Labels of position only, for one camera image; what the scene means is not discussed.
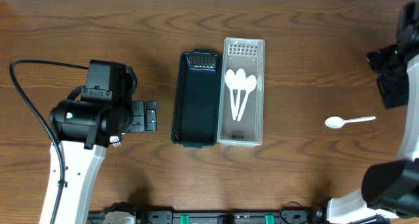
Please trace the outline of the white plastic spoon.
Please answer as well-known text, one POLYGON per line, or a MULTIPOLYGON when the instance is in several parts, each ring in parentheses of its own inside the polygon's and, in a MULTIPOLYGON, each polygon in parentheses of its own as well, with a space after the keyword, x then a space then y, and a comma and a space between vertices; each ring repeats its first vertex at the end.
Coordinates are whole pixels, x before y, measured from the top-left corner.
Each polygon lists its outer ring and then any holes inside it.
POLYGON ((329 117, 328 119, 325 120, 325 126, 329 128, 333 128, 333 129, 339 129, 348 123, 373 121, 375 119, 376 119, 375 116, 361 117, 361 118, 355 118, 355 119, 342 119, 340 117, 329 117))
POLYGON ((237 121, 241 121, 245 108, 246 108, 246 103, 247 103, 249 94, 256 88, 256 85, 257 85, 257 79, 254 75, 248 76, 247 79, 244 81, 244 83, 242 83, 242 88, 246 91, 246 94, 242 102, 242 105, 240 106, 237 121))
POLYGON ((225 83, 230 90, 230 107, 232 112, 232 119, 236 119, 236 107, 234 103, 234 89, 236 86, 236 75, 233 70, 229 69, 225 73, 225 83))

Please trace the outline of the white plastic spoon crossing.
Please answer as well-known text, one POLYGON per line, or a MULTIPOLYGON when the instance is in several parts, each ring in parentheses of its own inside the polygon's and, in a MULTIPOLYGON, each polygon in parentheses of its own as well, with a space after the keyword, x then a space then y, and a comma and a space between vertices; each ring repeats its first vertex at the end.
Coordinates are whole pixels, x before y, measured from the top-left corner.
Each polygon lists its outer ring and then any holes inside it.
POLYGON ((242 91, 242 85, 246 81, 246 72, 244 69, 240 68, 236 72, 236 101, 235 101, 235 116, 238 116, 239 106, 240 106, 240 98, 241 98, 241 91, 242 91))

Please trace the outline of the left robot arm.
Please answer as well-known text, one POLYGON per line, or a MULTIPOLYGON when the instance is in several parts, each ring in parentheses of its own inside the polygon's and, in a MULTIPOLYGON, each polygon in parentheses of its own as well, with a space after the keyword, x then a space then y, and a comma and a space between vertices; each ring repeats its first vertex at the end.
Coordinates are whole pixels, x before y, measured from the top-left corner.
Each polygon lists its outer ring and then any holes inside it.
POLYGON ((71 91, 50 112, 58 143, 50 152, 50 174, 41 223, 86 223, 92 191, 110 145, 123 134, 154 132, 156 102, 134 101, 134 70, 124 64, 91 60, 86 84, 71 91))

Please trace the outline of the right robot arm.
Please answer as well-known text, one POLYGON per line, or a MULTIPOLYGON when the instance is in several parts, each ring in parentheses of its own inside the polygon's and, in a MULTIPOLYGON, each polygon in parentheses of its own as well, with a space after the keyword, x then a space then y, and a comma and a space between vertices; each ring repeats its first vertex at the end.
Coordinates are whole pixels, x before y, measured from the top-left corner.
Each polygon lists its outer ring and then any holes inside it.
POLYGON ((389 223, 418 217, 418 2, 399 16, 396 42, 369 52, 367 61, 385 108, 407 106, 405 131, 395 161, 368 168, 360 189, 330 199, 314 223, 389 223))

